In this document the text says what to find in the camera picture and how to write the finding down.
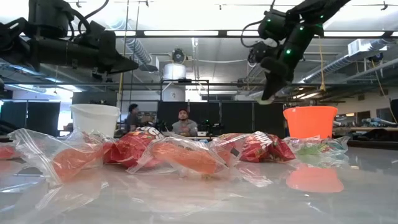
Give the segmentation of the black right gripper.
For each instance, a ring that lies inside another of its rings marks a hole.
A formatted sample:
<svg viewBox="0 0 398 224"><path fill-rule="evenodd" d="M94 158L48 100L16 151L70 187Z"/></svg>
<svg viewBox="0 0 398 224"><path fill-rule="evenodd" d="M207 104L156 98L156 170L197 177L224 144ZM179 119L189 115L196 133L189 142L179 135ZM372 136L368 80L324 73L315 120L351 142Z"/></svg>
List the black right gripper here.
<svg viewBox="0 0 398 224"><path fill-rule="evenodd" d="M294 70L313 36L310 30L294 30L282 45L261 60L261 67L269 72L261 100L271 99L287 82L292 81Z"/></svg>

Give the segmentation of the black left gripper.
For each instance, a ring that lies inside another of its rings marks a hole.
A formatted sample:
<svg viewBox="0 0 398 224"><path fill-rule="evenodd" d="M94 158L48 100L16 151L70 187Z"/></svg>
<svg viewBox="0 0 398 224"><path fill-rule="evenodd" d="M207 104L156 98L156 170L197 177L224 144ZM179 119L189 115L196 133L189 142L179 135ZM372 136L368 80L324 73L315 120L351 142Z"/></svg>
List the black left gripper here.
<svg viewBox="0 0 398 224"><path fill-rule="evenodd" d="M117 59L116 34L113 31L91 31L88 35L88 43L90 57L93 60L91 76L95 80L107 80L108 74L123 73L139 68L139 64L132 58Z"/></svg>

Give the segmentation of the clear candy pack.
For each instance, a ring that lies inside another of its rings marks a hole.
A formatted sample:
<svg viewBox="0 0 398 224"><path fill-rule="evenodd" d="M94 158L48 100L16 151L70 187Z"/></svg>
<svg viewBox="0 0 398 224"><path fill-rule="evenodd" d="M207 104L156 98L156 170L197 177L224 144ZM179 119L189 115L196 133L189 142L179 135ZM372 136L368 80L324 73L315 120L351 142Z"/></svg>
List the clear candy pack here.
<svg viewBox="0 0 398 224"><path fill-rule="evenodd" d="M274 95L270 96L268 99L263 100L262 97L258 97L256 98L256 101L260 104L260 105L269 105L271 103L274 102Z"/></svg>

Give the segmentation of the orange halloween bucket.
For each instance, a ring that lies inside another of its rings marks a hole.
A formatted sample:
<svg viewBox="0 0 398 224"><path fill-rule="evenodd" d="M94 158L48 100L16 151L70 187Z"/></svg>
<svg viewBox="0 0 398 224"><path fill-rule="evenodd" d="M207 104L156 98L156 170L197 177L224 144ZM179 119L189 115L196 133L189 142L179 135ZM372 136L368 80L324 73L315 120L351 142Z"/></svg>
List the orange halloween bucket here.
<svg viewBox="0 0 398 224"><path fill-rule="evenodd" d="M301 106L283 111L290 137L298 139L332 137L333 122L338 109L334 106Z"/></svg>

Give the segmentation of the white cylindrical tank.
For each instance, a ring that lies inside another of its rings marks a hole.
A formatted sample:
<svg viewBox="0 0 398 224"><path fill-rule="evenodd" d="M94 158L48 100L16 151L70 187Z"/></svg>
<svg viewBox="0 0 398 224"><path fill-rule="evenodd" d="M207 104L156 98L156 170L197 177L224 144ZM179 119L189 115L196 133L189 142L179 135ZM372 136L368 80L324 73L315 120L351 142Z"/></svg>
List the white cylindrical tank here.
<svg viewBox="0 0 398 224"><path fill-rule="evenodd" d="M163 79L178 80L186 77L186 66L178 63L168 63L164 66Z"/></svg>

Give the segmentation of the person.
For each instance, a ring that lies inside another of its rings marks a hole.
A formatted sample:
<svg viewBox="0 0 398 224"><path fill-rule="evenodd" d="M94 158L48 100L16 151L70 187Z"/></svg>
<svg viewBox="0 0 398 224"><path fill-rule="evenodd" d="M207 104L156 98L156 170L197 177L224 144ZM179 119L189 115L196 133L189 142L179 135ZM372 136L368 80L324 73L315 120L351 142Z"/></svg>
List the person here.
<svg viewBox="0 0 398 224"><path fill-rule="evenodd" d="M138 118L138 105L133 103L133 104L129 105L128 110L129 110L129 113L124 122L127 133L131 132L131 131L135 131L141 124L141 122Z"/></svg>
<svg viewBox="0 0 398 224"><path fill-rule="evenodd" d="M172 131L181 136L196 136L197 123L189 119L187 110L181 109L178 112L178 121L172 125Z"/></svg>

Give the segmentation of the red Skittles pack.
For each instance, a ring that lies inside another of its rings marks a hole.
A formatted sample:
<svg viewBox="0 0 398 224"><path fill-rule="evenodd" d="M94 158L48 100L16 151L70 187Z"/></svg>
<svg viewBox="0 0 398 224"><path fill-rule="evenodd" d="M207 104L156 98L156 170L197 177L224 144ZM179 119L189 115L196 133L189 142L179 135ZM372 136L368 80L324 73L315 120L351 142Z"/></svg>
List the red Skittles pack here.
<svg viewBox="0 0 398 224"><path fill-rule="evenodd" d="M287 162L295 159L290 147L278 136L256 131L244 138L241 161Z"/></svg>
<svg viewBox="0 0 398 224"><path fill-rule="evenodd" d="M222 134L222 135L218 136L218 139L224 140L224 141L229 141L231 139L240 138L242 136L245 137L245 136L247 136L247 134L244 134L244 133L226 133L226 134Z"/></svg>
<svg viewBox="0 0 398 224"><path fill-rule="evenodd" d="M121 164L126 168L137 166L147 146L154 140L163 139L165 136L157 129L149 126L137 128L128 132L119 140L104 143L103 148L105 164Z"/></svg>

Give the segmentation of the white skull print bucket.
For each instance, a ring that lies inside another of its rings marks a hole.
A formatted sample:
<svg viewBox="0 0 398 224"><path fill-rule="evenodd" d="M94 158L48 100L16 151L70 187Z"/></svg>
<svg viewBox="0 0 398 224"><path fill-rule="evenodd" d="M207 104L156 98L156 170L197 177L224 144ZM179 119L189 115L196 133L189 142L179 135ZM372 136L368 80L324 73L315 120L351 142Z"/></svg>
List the white skull print bucket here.
<svg viewBox="0 0 398 224"><path fill-rule="evenodd" d="M74 104L70 106L73 128L90 133L97 131L114 137L120 110L115 106L96 104Z"/></svg>

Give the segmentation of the clear green gummy pack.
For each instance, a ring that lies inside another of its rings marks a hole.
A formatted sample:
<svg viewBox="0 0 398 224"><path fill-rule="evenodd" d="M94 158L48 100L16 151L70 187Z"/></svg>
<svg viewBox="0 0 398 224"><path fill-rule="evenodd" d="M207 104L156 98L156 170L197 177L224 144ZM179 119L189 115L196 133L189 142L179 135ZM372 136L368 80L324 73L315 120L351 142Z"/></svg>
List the clear green gummy pack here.
<svg viewBox="0 0 398 224"><path fill-rule="evenodd" d="M296 155L334 156L344 154L348 150L350 137L343 136L336 139L321 139L320 136L297 139L286 137L283 141Z"/></svg>

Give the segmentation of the clear orange gummy pack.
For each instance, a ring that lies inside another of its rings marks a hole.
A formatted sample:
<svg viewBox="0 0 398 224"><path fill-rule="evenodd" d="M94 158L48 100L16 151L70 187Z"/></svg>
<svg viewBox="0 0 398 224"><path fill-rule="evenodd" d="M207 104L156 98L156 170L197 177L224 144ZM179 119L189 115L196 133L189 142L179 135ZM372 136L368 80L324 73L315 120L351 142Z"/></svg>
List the clear orange gummy pack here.
<svg viewBox="0 0 398 224"><path fill-rule="evenodd" d="M128 168L130 174L178 174L197 179L225 178L235 171L224 160L198 141L166 137L152 141L138 160L137 166Z"/></svg>
<svg viewBox="0 0 398 224"><path fill-rule="evenodd" d="M70 136L59 139L25 128L7 136L16 145L21 158L41 171L50 185L62 185L81 170L99 167L103 163L103 143L76 142Z"/></svg>
<svg viewBox="0 0 398 224"><path fill-rule="evenodd" d="M222 158L228 167L235 166L243 154L244 143L247 137L248 134L245 137L242 136L229 141L220 140L217 137L212 139L209 149Z"/></svg>
<svg viewBox="0 0 398 224"><path fill-rule="evenodd" d="M88 144L102 144L107 140L106 136L104 136L102 133L99 133L97 131L86 132L80 129L74 130L70 137L73 141Z"/></svg>
<svg viewBox="0 0 398 224"><path fill-rule="evenodd" d="M0 160L20 157L13 142L0 142Z"/></svg>

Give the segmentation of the dark room divider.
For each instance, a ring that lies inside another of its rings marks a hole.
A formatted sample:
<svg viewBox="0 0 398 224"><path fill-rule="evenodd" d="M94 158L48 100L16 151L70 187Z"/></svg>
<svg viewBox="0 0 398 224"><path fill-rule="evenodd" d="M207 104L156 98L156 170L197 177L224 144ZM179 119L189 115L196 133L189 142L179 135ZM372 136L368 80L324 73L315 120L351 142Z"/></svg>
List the dark room divider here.
<svg viewBox="0 0 398 224"><path fill-rule="evenodd" d="M0 106L0 124L12 130L26 128L56 136L59 114L59 102L6 101Z"/></svg>

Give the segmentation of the white air unit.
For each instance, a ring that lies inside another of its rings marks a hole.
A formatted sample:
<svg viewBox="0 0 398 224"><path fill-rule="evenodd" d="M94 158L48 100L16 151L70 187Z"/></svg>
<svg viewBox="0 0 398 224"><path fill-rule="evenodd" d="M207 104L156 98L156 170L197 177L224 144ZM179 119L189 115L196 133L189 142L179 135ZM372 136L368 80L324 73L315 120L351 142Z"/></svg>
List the white air unit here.
<svg viewBox="0 0 398 224"><path fill-rule="evenodd" d="M376 52L380 50L386 50L389 43L384 39L356 39L348 44L348 55L353 56L360 54L361 52Z"/></svg>

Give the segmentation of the black partition wall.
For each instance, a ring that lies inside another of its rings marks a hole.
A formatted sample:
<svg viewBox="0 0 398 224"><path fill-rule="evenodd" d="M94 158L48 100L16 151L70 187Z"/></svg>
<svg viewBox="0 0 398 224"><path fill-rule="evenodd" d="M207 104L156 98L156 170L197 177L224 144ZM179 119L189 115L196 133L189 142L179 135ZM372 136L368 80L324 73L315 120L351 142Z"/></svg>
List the black partition wall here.
<svg viewBox="0 0 398 224"><path fill-rule="evenodd" d="M221 124L223 129L214 129L214 135L262 131L280 138L286 136L284 109L281 103L260 105L251 101L161 101L158 103L157 118L170 129L178 120L178 112L182 109L188 110L188 117L198 125L204 121Z"/></svg>

